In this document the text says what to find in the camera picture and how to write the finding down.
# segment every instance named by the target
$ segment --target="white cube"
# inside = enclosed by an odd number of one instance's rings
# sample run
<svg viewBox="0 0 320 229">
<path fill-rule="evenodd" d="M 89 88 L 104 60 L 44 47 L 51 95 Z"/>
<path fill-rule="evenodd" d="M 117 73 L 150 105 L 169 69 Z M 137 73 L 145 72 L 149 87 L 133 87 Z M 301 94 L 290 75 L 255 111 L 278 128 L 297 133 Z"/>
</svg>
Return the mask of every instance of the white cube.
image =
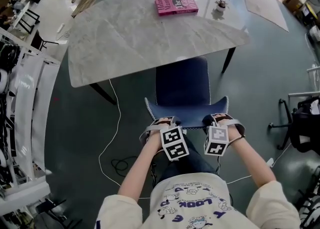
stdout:
<svg viewBox="0 0 320 229">
<path fill-rule="evenodd" d="M 160 135 L 163 150 L 170 161 L 175 161 L 183 156 L 189 155 L 189 150 L 180 126 L 161 129 Z"/>
<path fill-rule="evenodd" d="M 204 154 L 223 156 L 229 144 L 227 126 L 210 126 L 204 143 Z"/>
</svg>

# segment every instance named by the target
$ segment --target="blue chair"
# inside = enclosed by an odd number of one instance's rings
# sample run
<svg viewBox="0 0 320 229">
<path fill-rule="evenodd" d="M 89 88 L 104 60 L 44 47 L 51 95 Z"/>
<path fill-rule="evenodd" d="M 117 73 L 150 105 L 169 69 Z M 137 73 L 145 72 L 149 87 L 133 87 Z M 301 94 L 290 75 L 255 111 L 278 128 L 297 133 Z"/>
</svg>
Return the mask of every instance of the blue chair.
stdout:
<svg viewBox="0 0 320 229">
<path fill-rule="evenodd" d="M 229 99 L 223 97 L 211 104 L 208 63 L 205 57 L 194 57 L 157 67 L 155 101 L 145 97 L 151 117 L 176 116 L 184 129 L 203 129 L 205 116 L 228 113 Z"/>
</svg>

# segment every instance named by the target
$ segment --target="sleeve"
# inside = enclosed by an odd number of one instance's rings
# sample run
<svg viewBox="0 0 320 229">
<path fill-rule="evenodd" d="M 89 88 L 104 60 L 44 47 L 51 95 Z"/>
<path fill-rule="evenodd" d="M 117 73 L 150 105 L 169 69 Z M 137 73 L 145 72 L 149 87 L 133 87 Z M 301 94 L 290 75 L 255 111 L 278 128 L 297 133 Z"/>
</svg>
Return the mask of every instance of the sleeve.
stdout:
<svg viewBox="0 0 320 229">
<path fill-rule="evenodd" d="M 299 229 L 301 224 L 298 211 L 277 181 L 263 185 L 254 193 L 246 215 L 261 229 Z"/>
<path fill-rule="evenodd" d="M 142 209 L 137 202 L 123 195 L 104 199 L 95 229 L 137 229 L 142 226 Z"/>
</svg>

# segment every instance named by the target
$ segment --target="green floor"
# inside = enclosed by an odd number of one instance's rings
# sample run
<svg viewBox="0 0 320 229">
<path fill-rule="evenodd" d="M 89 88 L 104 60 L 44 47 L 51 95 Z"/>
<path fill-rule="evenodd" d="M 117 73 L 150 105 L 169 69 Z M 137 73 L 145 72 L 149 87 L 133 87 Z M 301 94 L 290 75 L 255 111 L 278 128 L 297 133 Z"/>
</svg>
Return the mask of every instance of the green floor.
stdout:
<svg viewBox="0 0 320 229">
<path fill-rule="evenodd" d="M 217 101 L 229 96 L 229 114 L 246 127 L 246 138 L 267 161 L 276 158 L 281 151 L 285 129 L 268 132 L 270 122 L 286 121 L 280 111 L 279 98 L 288 99 L 288 93 L 311 91 L 306 69 L 312 66 L 314 57 L 305 41 L 305 29 L 281 4 L 289 32 L 270 21 L 247 11 L 244 0 L 231 0 L 245 20 L 251 42 L 237 47 L 224 75 L 221 69 L 227 51 L 208 54 L 211 99 Z M 113 143 L 101 157 L 104 172 L 121 183 L 123 177 L 115 173 L 112 159 L 138 155 L 142 146 L 139 135 L 152 122 L 144 103 L 144 97 L 155 99 L 155 70 L 147 70 L 112 80 L 119 98 L 121 121 Z M 110 83 L 100 85 L 114 97 Z M 291 108 L 299 99 L 291 99 Z M 47 176 L 53 196 L 67 199 L 66 215 L 83 219 L 79 228 L 94 227 L 104 197 L 117 193 L 118 185 L 108 180 L 100 171 L 98 156 L 113 137 L 119 112 L 89 86 L 73 88 L 68 71 L 68 55 L 65 56 L 52 93 L 45 142 L 45 163 L 52 174 Z M 203 152 L 205 135 L 201 130 L 188 132 L 196 148 Z M 211 156 L 204 158 L 217 166 Z M 165 159 L 160 157 L 159 173 Z M 298 189 L 304 189 L 320 159 L 314 152 L 299 153 L 292 147 L 273 168 L 282 183 L 287 198 L 294 202 Z M 231 148 L 221 159 L 220 176 L 227 182 L 248 176 L 243 162 Z M 234 207 L 244 213 L 257 190 L 251 178 L 229 185 Z M 152 179 L 147 179 L 143 197 L 149 197 Z M 149 213 L 149 200 L 141 200 L 143 216 Z"/>
</svg>

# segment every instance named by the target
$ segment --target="desk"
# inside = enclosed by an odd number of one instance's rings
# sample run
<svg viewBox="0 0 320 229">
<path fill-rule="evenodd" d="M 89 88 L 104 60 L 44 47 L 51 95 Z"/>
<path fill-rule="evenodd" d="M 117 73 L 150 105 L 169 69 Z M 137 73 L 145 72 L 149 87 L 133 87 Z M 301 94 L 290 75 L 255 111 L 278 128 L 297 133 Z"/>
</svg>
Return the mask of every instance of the desk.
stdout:
<svg viewBox="0 0 320 229">
<path fill-rule="evenodd" d="M 69 38 L 73 87 L 230 49 L 249 42 L 247 28 L 229 0 L 195 0 L 197 14 L 158 16 L 155 0 L 104 0 L 80 13 Z"/>
<path fill-rule="evenodd" d="M 19 25 L 22 26 L 22 28 L 24 30 L 26 30 L 26 32 L 28 34 L 31 34 L 31 32 L 34 29 L 35 25 L 29 25 L 25 20 L 23 20 L 24 15 L 28 15 L 30 18 L 34 19 L 35 20 L 35 24 L 38 24 L 40 22 L 39 21 L 39 17 L 40 16 L 38 14 L 34 13 L 32 10 L 30 10 L 29 7 L 30 7 L 30 2 L 28 2 L 24 6 L 23 10 L 20 11 L 18 17 L 16 18 L 16 20 L 14 21 L 14 23 L 12 25 L 13 29 L 15 29 L 17 27 L 17 25 L 19 24 Z"/>
</svg>

